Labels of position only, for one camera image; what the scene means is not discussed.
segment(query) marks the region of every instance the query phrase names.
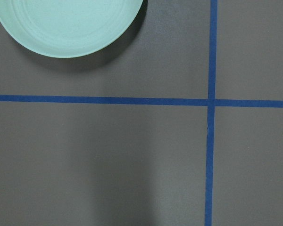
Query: gray floor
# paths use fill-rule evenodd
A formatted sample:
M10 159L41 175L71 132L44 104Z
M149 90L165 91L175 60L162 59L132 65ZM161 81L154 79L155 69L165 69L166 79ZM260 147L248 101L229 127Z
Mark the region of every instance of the gray floor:
M209 0L144 2L76 59L0 24L0 94L207 98ZM283 0L219 0L216 97L283 100ZM283 226L283 109L216 108L213 226ZM0 226L203 226L207 108L0 102Z

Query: mint green plate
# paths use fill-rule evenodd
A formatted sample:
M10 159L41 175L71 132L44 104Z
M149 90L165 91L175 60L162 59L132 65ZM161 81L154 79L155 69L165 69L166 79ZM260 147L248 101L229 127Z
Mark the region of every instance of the mint green plate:
M80 57L121 36L141 5L142 0L0 0L0 21L33 52Z

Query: light green plate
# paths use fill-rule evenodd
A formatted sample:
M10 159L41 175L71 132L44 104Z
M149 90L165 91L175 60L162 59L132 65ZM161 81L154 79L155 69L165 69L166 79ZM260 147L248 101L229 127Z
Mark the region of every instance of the light green plate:
M36 53L79 57L121 36L141 5L142 0L0 0L0 21Z

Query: round plate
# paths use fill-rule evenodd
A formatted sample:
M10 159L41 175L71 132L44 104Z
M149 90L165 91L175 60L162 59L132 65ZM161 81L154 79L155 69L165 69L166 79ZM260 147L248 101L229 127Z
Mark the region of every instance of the round plate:
M49 57L80 57L115 41L143 0L0 0L0 21L24 47Z

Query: dish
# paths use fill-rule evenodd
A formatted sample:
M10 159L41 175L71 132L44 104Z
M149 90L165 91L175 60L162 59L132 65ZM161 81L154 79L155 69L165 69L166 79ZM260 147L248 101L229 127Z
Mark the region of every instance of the dish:
M96 52L121 36L143 0L0 0L0 22L21 45L58 58Z

